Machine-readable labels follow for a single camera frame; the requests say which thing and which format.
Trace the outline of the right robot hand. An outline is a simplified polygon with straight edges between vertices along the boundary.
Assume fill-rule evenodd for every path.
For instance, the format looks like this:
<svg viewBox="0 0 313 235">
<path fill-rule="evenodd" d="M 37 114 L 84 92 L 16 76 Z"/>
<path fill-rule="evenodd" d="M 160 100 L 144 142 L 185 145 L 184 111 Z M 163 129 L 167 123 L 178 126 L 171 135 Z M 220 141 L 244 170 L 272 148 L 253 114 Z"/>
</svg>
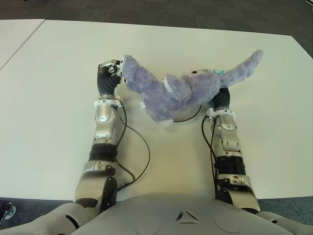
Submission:
<svg viewBox="0 0 313 235">
<path fill-rule="evenodd" d="M 226 108 L 229 109 L 230 93 L 228 88 L 220 88 L 219 92 L 212 99 L 214 109 Z"/>
</svg>

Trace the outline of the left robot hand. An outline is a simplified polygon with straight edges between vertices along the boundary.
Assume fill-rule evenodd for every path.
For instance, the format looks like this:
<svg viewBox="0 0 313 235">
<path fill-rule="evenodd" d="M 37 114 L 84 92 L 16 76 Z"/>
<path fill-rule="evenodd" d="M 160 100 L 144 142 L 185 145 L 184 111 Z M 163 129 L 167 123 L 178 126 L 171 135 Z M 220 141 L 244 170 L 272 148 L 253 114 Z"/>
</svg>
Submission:
<svg viewBox="0 0 313 235">
<path fill-rule="evenodd" d="M 98 65 L 97 87 L 100 96 L 114 95 L 115 88 L 120 84 L 122 79 L 122 62 L 112 59 Z"/>
</svg>

